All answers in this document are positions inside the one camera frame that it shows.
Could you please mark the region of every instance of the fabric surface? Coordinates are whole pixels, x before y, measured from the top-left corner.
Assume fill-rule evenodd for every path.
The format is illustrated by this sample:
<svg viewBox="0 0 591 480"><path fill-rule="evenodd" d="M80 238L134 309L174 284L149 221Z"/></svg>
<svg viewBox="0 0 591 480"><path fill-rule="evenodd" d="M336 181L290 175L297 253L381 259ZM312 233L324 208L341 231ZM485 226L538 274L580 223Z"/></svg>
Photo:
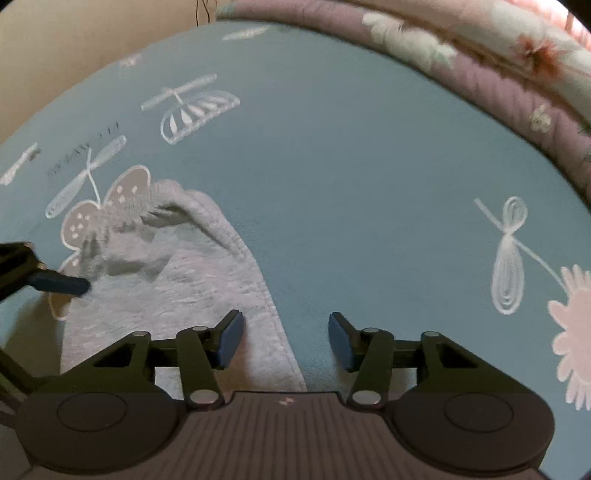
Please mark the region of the fabric surface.
<svg viewBox="0 0 591 480"><path fill-rule="evenodd" d="M426 25L449 41L559 94L591 122L591 51L543 17L505 0L355 0Z"/></svg>
<svg viewBox="0 0 591 480"><path fill-rule="evenodd" d="M359 27L363 15L356 19ZM0 237L35 243L39 258L59 268L72 254L61 226L70 206L95 198L91 182L55 218L46 208L85 168L82 147L90 144L93 161L125 135L121 152L92 171L100 204L137 164L154 181L173 179L211 197L256 258L309 390L350 381L330 351L330 312L400 339L438 330L543 396L557 422L543 471L579 479L589 470L591 416L585 405L576 410L578 395L566 403L561 379L568 367L579 370L573 353L581 358L585 342L573 344L570 327L585 316L577 311L571 320L556 304L556 318L549 312L549 301L567 306L569 297L521 250L521 304L511 315L498 312L491 279L505 231L474 200L559 274L563 266L591 267L589 212L539 150L372 49L286 25L225 21L154 44L136 65L109 66L0 146L2 171L33 143L41 150L0 187L0 205L9 206L0 209ZM169 144L162 119L169 130L170 118L182 125L178 100L170 95L147 111L141 105L164 95L163 87L178 90L212 74L213 83L179 93L181 100L221 90L240 105ZM544 127L543 119L536 125ZM512 196L528 209L517 231L503 218ZM4 344L31 371L57 357L47 345L61 344L65 325L42 295L23 290L0 304L0 316Z"/></svg>
<svg viewBox="0 0 591 480"><path fill-rule="evenodd" d="M306 389L256 261L204 193L159 181L123 209L99 211L80 268L92 289L66 315L63 371L133 331L174 338L239 309L245 333L230 368L216 373L222 391ZM183 398L178 369L160 370L156 383Z"/></svg>
<svg viewBox="0 0 591 480"><path fill-rule="evenodd" d="M222 7L219 16L289 22L361 43L408 63L539 148L591 204L589 123L556 95L513 70L501 68L475 51L456 48L444 37L403 18L346 4L235 0Z"/></svg>

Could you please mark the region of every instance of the butterfly drawing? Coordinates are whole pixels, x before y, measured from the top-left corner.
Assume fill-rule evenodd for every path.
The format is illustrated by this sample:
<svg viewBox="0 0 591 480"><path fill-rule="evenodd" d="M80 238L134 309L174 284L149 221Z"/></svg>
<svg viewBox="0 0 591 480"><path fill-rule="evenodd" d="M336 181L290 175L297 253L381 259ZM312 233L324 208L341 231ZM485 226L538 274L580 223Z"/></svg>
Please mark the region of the butterfly drawing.
<svg viewBox="0 0 591 480"><path fill-rule="evenodd" d="M91 172L104 165L124 145L125 137L118 137L103 148L94 160L91 160L92 150L89 149L86 168L66 185L47 206L46 217L55 218L78 195L87 178L92 183L96 200L82 200L76 203L68 211L61 223L61 241L67 248L73 250L73 253L66 258L59 269L65 275L73 277L80 275L80 249L90 221L98 211L107 206L114 209L123 207L135 196L145 193L150 186L150 171L143 165L134 165L117 177L101 201L98 187L92 178ZM65 317L72 297L51 293L48 298L53 316L56 319Z"/></svg>

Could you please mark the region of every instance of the floral blanket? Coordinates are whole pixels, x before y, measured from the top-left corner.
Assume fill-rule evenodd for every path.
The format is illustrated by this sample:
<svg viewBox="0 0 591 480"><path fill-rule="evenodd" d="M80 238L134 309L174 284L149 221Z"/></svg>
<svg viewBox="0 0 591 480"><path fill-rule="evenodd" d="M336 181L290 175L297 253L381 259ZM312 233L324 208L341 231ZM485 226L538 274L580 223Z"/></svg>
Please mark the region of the floral blanket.
<svg viewBox="0 0 591 480"><path fill-rule="evenodd" d="M536 146L591 204L591 52L504 0L358 2L234 0L217 15L295 24L408 63Z"/></svg>

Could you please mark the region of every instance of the white doodle pattern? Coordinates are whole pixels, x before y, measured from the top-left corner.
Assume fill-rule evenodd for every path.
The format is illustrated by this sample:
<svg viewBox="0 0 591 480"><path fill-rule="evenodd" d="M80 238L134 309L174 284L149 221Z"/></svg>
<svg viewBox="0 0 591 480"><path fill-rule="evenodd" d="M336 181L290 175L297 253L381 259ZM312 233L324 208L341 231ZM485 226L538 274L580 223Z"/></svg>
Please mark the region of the white doodle pattern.
<svg viewBox="0 0 591 480"><path fill-rule="evenodd" d="M88 149L88 155L86 157L86 168L82 170L68 185L62 188L59 193L54 197L54 199L49 203L45 210L45 216L49 219L55 218L61 212L63 212L66 207L74 200L76 195L80 193L84 182L88 178L90 183L92 184L92 188L95 191L96 195L96 203L100 204L100 196L99 191L96 188L96 183L94 178L92 177L92 171L99 168L100 166L107 163L111 158L113 158L117 153L123 149L125 144L127 143L127 139L124 135L121 135L115 138L112 142L110 142L105 148L103 148L98 155L95 157L94 160L91 160L92 157L92 149Z"/></svg>
<svg viewBox="0 0 591 480"><path fill-rule="evenodd" d="M246 40L247 38L254 38L259 35L263 35L263 33L265 33L270 28L271 27L269 25L266 25L264 27L247 28L246 30L240 30L237 32L229 33L228 35L224 35L222 37L222 40Z"/></svg>
<svg viewBox="0 0 591 480"><path fill-rule="evenodd" d="M580 266L574 265L572 272L563 267L561 278L544 260L513 236L527 217L527 206L519 197L511 197L505 202L502 222L480 199L474 201L482 213L503 232L491 282L492 301L496 309L504 315L510 315L521 304L525 274L519 250L536 260L567 294L569 301L566 306L556 300L548 302L548 312L564 329L552 342L553 352L563 356L556 377L561 382L570 377L566 403L574 402L577 410L583 405L591 410L591 273L583 272Z"/></svg>
<svg viewBox="0 0 591 480"><path fill-rule="evenodd" d="M160 135L169 145L174 145L198 130L211 119L240 105L240 99L228 92L202 92L187 100L180 93L208 85L217 79L215 74L199 77L175 89L163 88L163 93L141 105L142 110L155 107L170 97L177 105L169 109L160 122Z"/></svg>
<svg viewBox="0 0 591 480"><path fill-rule="evenodd" d="M37 143L33 143L33 145L27 148L19 157L19 159L6 172L4 172L4 174L2 174L2 176L0 177L0 185L10 185L14 180L14 177L16 176L18 170L20 170L23 164L27 160L32 160L33 158L35 158L37 155L39 155L40 152L41 150L39 149Z"/></svg>
<svg viewBox="0 0 591 480"><path fill-rule="evenodd" d="M514 233L523 226L527 218L527 205L522 199L511 197L505 202L502 222L497 220L480 199L475 199L474 202L492 224L503 232L503 238L496 253L491 281L492 301L499 313L503 315L515 313L519 309L523 298L525 272L519 250L522 250L538 262L554 277L558 285L566 291L556 272L530 248L514 237Z"/></svg>

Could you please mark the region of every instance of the pink blanket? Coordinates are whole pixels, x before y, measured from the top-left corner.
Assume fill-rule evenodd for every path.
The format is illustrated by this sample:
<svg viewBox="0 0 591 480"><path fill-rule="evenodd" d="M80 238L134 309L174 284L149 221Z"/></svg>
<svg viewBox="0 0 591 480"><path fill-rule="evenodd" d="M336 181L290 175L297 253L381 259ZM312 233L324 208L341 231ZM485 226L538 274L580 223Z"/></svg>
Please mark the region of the pink blanket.
<svg viewBox="0 0 591 480"><path fill-rule="evenodd" d="M423 20L436 22L439 27L455 28L456 31L460 27L467 31L467 25L479 25L478 34L473 33L472 39L480 35L491 44L497 42L499 55L493 60L490 51L483 54L480 49L468 47L466 42L458 44L440 32L419 27L403 17L326 0L234 0L218 11L218 18L294 24L365 45L402 60L482 108L536 146L556 163L591 204L591 122L582 112L588 111L587 118L591 118L591 77L585 77L585 82L589 83L590 93L587 94L584 84L576 83L569 77L553 77L556 74L553 63L533 62L530 65L539 73L538 77L560 78L561 82L571 87L576 94L574 96L583 99L582 103L576 103L569 102L568 95L562 95L558 84L546 83L543 86L541 82L532 80L531 75L524 74L519 63L525 64L526 59L522 61L516 57L509 61L506 57L507 61L501 65L503 55L500 52L502 47L507 46L506 39L509 37L499 39L491 26L490 17L487 17L487 9L498 3L495 1L361 1L384 9L395 7L403 13L412 10ZM523 25L511 35L519 37L522 28ZM531 47L527 40L521 38L520 41L523 49ZM579 53L584 51L591 56L591 52L578 48Z"/></svg>

